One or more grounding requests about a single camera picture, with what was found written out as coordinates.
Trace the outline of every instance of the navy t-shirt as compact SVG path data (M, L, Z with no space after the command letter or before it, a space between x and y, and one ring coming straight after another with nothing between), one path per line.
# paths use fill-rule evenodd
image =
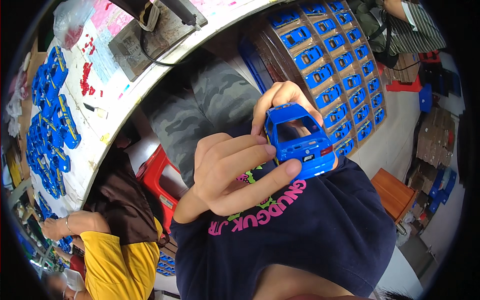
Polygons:
M253 183L269 161L239 176ZM345 156L335 170L297 180L229 217L172 220L175 272L184 300L249 300L261 271L288 265L368 297L392 256L396 229L367 175Z

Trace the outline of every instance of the fingernail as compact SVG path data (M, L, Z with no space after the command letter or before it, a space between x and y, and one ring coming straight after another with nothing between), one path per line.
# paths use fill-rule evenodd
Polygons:
M267 143L267 139L265 139L261 135L256 135L255 138L257 139L257 142L259 145L263 145Z
M265 151L270 154L270 155L273 155L276 153L276 148L275 146L272 146L272 145L265 145Z
M252 126L252 131L250 132L251 135L257 135L258 134L258 126L253 125Z
M301 163L298 159L292 159L288 162L288 166L286 172L289 176L294 176L300 173L301 171Z

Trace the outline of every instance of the wooden cabinet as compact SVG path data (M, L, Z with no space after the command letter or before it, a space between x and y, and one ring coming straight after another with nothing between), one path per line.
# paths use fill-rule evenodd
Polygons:
M412 207L418 191L409 188L382 168L371 182L380 195L385 211L397 224Z

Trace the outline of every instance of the car tail light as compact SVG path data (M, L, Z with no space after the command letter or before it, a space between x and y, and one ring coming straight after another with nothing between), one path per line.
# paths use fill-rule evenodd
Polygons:
M325 148L324 150L320 151L320 156L324 156L329 154L330 152L333 151L333 146L330 146L328 148Z

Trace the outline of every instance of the bracelet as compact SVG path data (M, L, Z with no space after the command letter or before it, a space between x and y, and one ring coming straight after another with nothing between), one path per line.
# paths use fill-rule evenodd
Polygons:
M65 218L65 225L67 225L67 228L68 228L68 230L72 233L72 235L75 235L75 234L73 233L73 231L70 229L70 227L68 226L68 217L69 217L69 216L70 216L70 215L67 215L67 217Z

